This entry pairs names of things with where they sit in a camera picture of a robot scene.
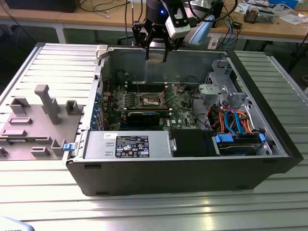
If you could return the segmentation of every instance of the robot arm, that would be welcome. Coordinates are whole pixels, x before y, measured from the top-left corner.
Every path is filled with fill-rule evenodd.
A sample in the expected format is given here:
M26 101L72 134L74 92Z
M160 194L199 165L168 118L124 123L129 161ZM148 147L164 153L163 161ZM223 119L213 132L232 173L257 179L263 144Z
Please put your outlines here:
M151 42L163 42L165 62L168 52L177 50L191 27L196 25L197 19L188 18L181 0L147 0L146 17L143 22L134 22L132 31L137 46L146 49L145 60L149 59Z
M214 0L214 2L212 0L147 0L144 21L134 22L132 27L137 46L145 48L145 60L148 60L151 43L164 43L163 62L165 62L168 52L177 50L184 39L188 39L190 44L201 45L212 24L230 15L237 3L238 0L235 0L233 8L219 18L223 7L222 0ZM202 23L199 28L188 35L191 28L199 23Z

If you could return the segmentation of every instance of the blue latch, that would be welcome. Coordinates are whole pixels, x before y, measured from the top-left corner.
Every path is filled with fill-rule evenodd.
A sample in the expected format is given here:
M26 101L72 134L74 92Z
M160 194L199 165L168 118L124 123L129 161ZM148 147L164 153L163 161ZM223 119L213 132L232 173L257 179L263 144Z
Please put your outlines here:
M63 151L73 151L75 149L75 143L66 143L64 146L63 146Z
M262 143L265 143L266 139L265 139L264 134L260 134L260 135L259 135L259 138L260 138L260 140L261 140Z
M230 134L217 134L215 136L216 143L234 142L232 135Z

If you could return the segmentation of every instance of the black cable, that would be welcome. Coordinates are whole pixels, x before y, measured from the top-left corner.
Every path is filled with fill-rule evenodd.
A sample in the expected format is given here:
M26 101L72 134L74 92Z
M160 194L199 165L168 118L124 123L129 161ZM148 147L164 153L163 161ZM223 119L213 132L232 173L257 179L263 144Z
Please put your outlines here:
M90 10L87 10L87 9L85 9L85 8L82 7L82 4L83 4L85 1L87 1L87 0L83 0L83 1L80 3L79 8L82 9L82 10L84 10L84 11L87 11L87 12L102 12L102 11L108 11L108 10L114 9L114 8L116 8L116 7L119 7L119 6L125 6L125 5L126 5L126 3L124 3L124 4L120 4L120 5L114 6L114 7L110 7L110 8L108 8L108 9L103 9L103 10L99 10L99 11L93 11L93 10L90 11Z
M223 6L223 7L225 8L225 10L226 10L227 13L224 13L224 12L221 12L221 13L223 13L223 14L228 14L229 11L228 11L228 9L226 8L226 6ZM228 15L228 20L229 20L230 25L232 25L232 23L233 23L233 18L232 18L231 16ZM225 26L228 28L228 31L227 31L225 37L223 38L222 42L218 41L218 42L219 42L219 45L218 45L218 47L217 47L216 49L219 49L220 46L221 46L221 48L223 49L223 46L224 46L224 45L226 46L226 44L224 43L224 41L225 41L227 35L229 34L231 28L230 28L229 25L226 25L226 22L224 22L224 24L225 24Z
M192 97L192 115L193 115L193 117L196 118L196 120L198 120L202 125L204 125L204 126L206 127L206 124L205 124L204 122L202 122L200 119L198 119L198 118L196 117L196 114L195 114L194 111L193 111L193 100L194 100L194 97L196 96L197 91L199 91L199 88L197 88L197 89L194 91L194 94L193 94L193 97Z
M142 0L141 0L141 12L140 12L140 15L139 15L139 18L138 18L138 22L140 22L140 19L142 17L142 13L143 13L143 3L142 3Z
M217 22L221 19L224 19L225 17L227 17L228 15L230 15L237 7L237 3L238 3L238 0L235 0L235 3L234 3L234 6L233 8L224 16L220 17L220 18L217 18L217 19L214 19L214 20L205 20L205 18L211 13L212 9L218 5L218 3L220 3L221 0L217 0L212 6L211 8L208 10L207 13L205 13L205 15L203 15L202 18L199 18L194 12L193 12L193 8L192 8L192 5L190 3L190 1L188 2L188 5L189 5L189 9L191 10L192 14L198 18L198 23L200 22L206 22L206 23L212 23L212 22Z
M188 78L188 77L193 78L194 80L196 80L198 83L201 84L201 82L200 82L195 76L184 76L184 77L181 79L180 83L183 83L183 80L186 79L186 78Z
M98 6L102 6L102 5L108 5L108 4L111 4L111 3L113 3L115 0L112 0L111 2L107 2L107 3L100 3L100 4L97 4L97 5L95 5L95 6L93 6L93 8L96 8L96 7L98 7Z
M307 34L306 34L304 40L303 40L302 43L300 44L300 46L299 46L299 48L298 48L298 50L297 50L296 53L298 53L298 51L301 49L301 47L303 46L303 44L304 44L304 42L306 41L307 37L308 37L308 32L307 32Z
M127 3L128 3L128 0L125 0L125 13L124 13L124 16L125 16L125 39L126 39L126 45L128 46L128 40L127 40L127 20L126 20L126 16L127 16Z
M7 10L4 8L2 1L0 1L1 7L3 8L3 10L9 15L9 17L18 25L20 26L20 28L29 36L29 38L31 38L31 40L36 43L36 40L28 34L28 32L7 12Z
M302 41L302 43L300 44L300 46L298 47L298 50L296 51L293 59L290 61L289 66L288 66L288 73L290 73L292 71L292 69L295 67L295 65L297 64L297 62L300 60L300 58L306 53L306 51L308 50L308 44L305 45L305 47L301 50L303 44L305 43L306 39L308 37L308 32L304 38L304 40Z

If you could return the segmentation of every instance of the blue cable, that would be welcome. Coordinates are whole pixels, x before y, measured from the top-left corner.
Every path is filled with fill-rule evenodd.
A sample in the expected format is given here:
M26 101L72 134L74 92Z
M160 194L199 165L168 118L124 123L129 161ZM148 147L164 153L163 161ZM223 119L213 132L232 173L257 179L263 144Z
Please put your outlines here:
M231 23L229 20L225 19L228 24L229 24L229 31L230 31L230 36L229 36L229 40L228 40L228 43L227 43L227 46L225 47L225 50L228 48L228 46L230 45L230 41L231 41L231 36L232 36L232 33L233 33L233 28L231 26Z
M242 134L246 134L245 131L244 131L244 129L243 129L242 126L241 126L239 115L238 115L238 114L236 113L236 111L234 111L234 110L228 110L228 111L225 113L224 122L225 122L226 128L227 128L230 132L232 132L233 135L236 135L235 131L229 127L228 121L227 121L227 119L228 119L228 118L227 118L227 115L228 115L229 113L231 113L231 112L234 113L238 131L239 131L240 133L242 133Z

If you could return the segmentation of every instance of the paper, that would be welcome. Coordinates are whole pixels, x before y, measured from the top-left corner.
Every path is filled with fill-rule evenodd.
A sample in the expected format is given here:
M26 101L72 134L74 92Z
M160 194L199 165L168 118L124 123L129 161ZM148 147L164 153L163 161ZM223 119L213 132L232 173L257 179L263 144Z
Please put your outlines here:
M235 12L245 14L248 9L249 4L240 3L237 5Z
M288 14L279 18L293 25L297 25L303 22L303 20L300 17L295 16L293 14Z

